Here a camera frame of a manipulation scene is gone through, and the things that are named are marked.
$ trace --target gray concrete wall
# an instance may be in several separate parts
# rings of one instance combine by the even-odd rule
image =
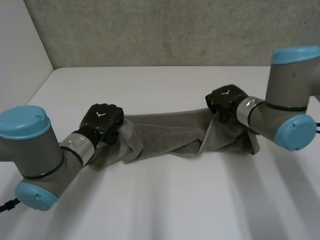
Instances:
[[[24,0],[61,67],[261,66],[320,44],[319,0]]]

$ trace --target light blue joint cap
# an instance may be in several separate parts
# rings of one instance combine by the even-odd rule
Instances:
[[[0,138],[27,140],[41,136],[51,127],[46,111],[39,106],[17,106],[0,114]]]
[[[279,48],[273,52],[271,64],[293,64],[320,57],[320,46]]]
[[[317,124],[306,114],[285,121],[277,130],[274,142],[290,151],[300,150],[311,143],[317,133]]]
[[[48,211],[58,201],[52,192],[27,182],[20,182],[14,194],[24,205],[40,211]]]

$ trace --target white table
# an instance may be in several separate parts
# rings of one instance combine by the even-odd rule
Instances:
[[[268,76],[269,67],[61,68],[29,104],[46,110],[61,141],[95,103],[125,114],[195,110],[231,83],[264,98]],[[314,98],[308,112],[320,120]],[[319,239],[320,136],[298,152],[258,140],[255,156],[163,155],[99,172],[86,167],[50,211],[19,204],[1,213],[0,239]],[[1,163],[0,204],[21,179],[12,163]]]

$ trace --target silver metal ring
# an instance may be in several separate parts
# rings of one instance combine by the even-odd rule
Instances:
[[[261,102],[263,102],[262,99],[254,96],[249,96],[244,99],[236,109],[236,118],[238,121],[249,128],[248,116],[251,110]]]
[[[87,137],[79,133],[71,133],[60,143],[60,146],[64,146],[75,151],[82,159],[83,166],[86,165],[95,153],[95,147],[92,142]]]

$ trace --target gray towel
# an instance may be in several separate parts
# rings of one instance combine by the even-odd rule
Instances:
[[[208,108],[161,114],[126,115],[115,145],[99,143],[89,164],[103,168],[121,160],[125,164],[162,154],[194,157],[203,151],[256,154],[254,134],[231,119],[218,120]]]

